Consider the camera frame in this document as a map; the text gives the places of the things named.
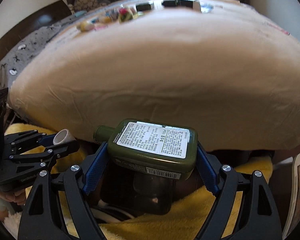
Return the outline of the person's left hand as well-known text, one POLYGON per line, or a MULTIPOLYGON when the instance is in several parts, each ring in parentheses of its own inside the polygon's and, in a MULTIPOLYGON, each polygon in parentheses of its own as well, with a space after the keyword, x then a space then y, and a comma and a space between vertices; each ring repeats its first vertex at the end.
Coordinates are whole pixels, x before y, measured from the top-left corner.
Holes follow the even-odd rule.
POLYGON ((26 192, 25 189, 17 192, 2 192, 0 191, 0 199, 3 199, 7 202, 14 202, 18 205, 24 205, 26 202, 26 192))

